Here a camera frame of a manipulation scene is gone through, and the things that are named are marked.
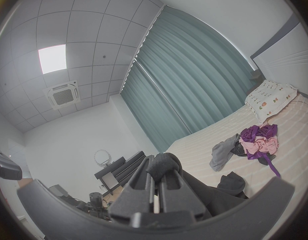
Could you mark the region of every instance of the purple cloth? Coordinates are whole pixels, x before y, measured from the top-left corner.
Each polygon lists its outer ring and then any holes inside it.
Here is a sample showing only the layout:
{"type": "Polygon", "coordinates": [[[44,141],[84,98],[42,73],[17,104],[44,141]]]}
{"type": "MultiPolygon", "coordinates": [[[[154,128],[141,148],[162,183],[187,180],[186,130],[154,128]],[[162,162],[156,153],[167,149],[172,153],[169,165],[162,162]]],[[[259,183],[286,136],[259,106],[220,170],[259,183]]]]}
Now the purple cloth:
{"type": "MultiPolygon", "coordinates": [[[[267,126],[262,127],[261,129],[258,126],[251,126],[250,128],[244,129],[241,132],[241,138],[245,142],[254,142],[255,136],[261,136],[261,137],[265,137],[266,139],[269,139],[271,137],[274,137],[276,134],[277,134],[277,125],[267,125],[267,126]]],[[[250,154],[249,151],[247,151],[247,155],[248,155],[248,160],[253,160],[259,157],[264,157],[266,161],[268,162],[269,167],[276,174],[276,176],[281,178],[281,175],[276,170],[276,168],[274,167],[274,165],[272,164],[272,162],[270,161],[266,153],[259,151],[259,152],[256,152],[255,154],[250,154]]]]}

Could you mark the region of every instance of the bed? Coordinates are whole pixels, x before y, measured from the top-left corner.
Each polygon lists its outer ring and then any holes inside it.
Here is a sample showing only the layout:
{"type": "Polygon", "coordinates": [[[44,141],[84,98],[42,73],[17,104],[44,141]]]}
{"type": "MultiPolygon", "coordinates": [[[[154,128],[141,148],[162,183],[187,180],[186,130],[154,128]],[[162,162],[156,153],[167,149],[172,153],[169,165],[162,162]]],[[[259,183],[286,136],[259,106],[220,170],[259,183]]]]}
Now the bed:
{"type": "MultiPolygon", "coordinates": [[[[269,238],[293,212],[308,186],[308,98],[298,94],[279,114],[267,121],[278,125],[279,148],[272,163],[281,178],[295,186],[295,192],[264,239],[269,238]]],[[[259,124],[256,117],[244,105],[219,122],[176,140],[166,152],[175,154],[184,170],[208,186],[216,187],[222,175],[235,172],[245,179],[244,193],[251,197],[275,176],[269,166],[260,164],[257,159],[247,160],[233,155],[222,170],[215,172],[209,162],[214,145],[255,124],[259,124]]]]}

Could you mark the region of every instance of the air conditioner vent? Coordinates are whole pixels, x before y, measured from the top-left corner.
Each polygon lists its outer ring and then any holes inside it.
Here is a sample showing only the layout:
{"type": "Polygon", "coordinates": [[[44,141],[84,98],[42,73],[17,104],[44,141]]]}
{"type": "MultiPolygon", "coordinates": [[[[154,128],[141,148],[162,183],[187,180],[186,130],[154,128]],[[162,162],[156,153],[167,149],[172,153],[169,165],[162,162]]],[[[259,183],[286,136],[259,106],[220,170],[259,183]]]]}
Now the air conditioner vent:
{"type": "Polygon", "coordinates": [[[80,102],[77,81],[71,81],[43,90],[54,110],[80,102]]]}

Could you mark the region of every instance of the curtain pleat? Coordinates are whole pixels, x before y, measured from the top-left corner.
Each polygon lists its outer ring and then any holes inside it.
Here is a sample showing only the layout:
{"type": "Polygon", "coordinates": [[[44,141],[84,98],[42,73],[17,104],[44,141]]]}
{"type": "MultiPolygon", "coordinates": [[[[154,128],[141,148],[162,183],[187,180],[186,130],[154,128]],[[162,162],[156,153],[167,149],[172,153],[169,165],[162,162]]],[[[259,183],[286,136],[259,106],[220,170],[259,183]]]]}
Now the curtain pleat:
{"type": "Polygon", "coordinates": [[[197,132],[238,110],[253,86],[249,80],[253,69],[230,42],[204,22],[167,6],[136,60],[141,67],[133,63],[121,94],[158,150],[158,146],[169,147],[172,139],[197,132]],[[159,111],[148,111],[149,115],[144,108],[136,111],[138,98],[144,99],[146,109],[153,108],[145,93],[159,105],[159,111]],[[164,130],[157,127],[163,124],[164,130]],[[173,134],[178,127],[182,131],[173,134]]]}

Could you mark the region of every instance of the bed headboard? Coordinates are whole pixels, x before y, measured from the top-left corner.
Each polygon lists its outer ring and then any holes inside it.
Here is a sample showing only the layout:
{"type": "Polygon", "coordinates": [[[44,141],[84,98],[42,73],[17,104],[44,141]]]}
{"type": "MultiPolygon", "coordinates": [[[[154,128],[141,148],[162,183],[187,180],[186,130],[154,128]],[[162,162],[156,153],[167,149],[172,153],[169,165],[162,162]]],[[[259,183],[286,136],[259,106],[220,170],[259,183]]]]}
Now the bed headboard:
{"type": "Polygon", "coordinates": [[[308,96],[308,36],[295,14],[251,59],[266,79],[308,96]]]}

